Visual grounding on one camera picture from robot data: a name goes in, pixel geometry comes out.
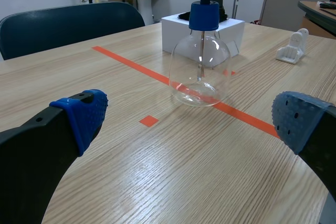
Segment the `wood grain surface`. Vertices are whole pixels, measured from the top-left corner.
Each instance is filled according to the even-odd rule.
[[[275,96],[300,91],[336,103],[336,41],[309,36],[307,55],[275,60],[291,32],[246,24],[229,99],[268,123]],[[168,76],[161,25],[0,63],[0,130],[86,89],[108,94],[106,120],[67,171],[43,223],[311,223],[327,190],[279,139],[213,107],[175,101],[168,86],[94,46]],[[146,116],[159,121],[139,123]]]

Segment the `orange tape line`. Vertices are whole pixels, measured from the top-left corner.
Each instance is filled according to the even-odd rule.
[[[113,52],[110,52],[109,50],[106,50],[102,47],[93,47],[94,50],[108,56],[108,57],[111,57],[112,59],[114,60],[117,60],[118,62],[120,63],[123,63],[139,72],[142,72],[144,73],[145,75],[149,76],[149,77],[152,77],[158,81],[161,81],[162,83],[166,84],[166,85],[169,85],[169,79],[168,77],[166,76],[163,76],[159,73],[156,73],[148,68],[145,68],[143,67],[142,65],[139,65],[131,60],[128,60],[128,59],[125,59],[119,55],[116,55],[115,53]],[[275,136],[277,138],[279,138],[275,128],[273,125],[269,124],[269,123],[266,123],[260,119],[257,119],[249,114],[246,114],[245,112],[243,111],[240,111],[238,109],[235,109],[234,107],[231,107],[225,103],[218,103],[218,104],[215,104],[213,105],[213,107],[215,107],[216,109],[220,110],[220,111],[223,111],[233,117],[235,117],[236,119],[239,119],[257,129],[260,129],[272,136]]]

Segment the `orange tape square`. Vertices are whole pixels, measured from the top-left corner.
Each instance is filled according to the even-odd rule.
[[[224,71],[223,71],[223,75],[227,76],[227,70],[224,70]]]
[[[146,125],[147,127],[152,127],[155,123],[158,122],[158,119],[148,115],[144,119],[141,119],[139,122],[143,125]]]

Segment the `white plastic part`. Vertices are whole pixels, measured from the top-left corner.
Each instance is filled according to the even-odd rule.
[[[306,53],[306,41],[307,41],[307,37],[309,35],[309,31],[305,28],[301,28],[300,30],[298,30],[298,33],[302,34],[303,41],[300,45],[300,48],[301,48],[302,52],[305,54]]]
[[[308,30],[303,28],[290,36],[289,44],[277,51],[276,59],[296,64],[306,52]]]

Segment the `white box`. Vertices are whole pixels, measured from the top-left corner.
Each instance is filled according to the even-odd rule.
[[[179,14],[162,18],[162,49],[172,52],[177,43],[190,35],[189,22],[178,18]],[[216,36],[229,48],[231,56],[239,54],[244,32],[244,21],[229,18],[219,23]]]

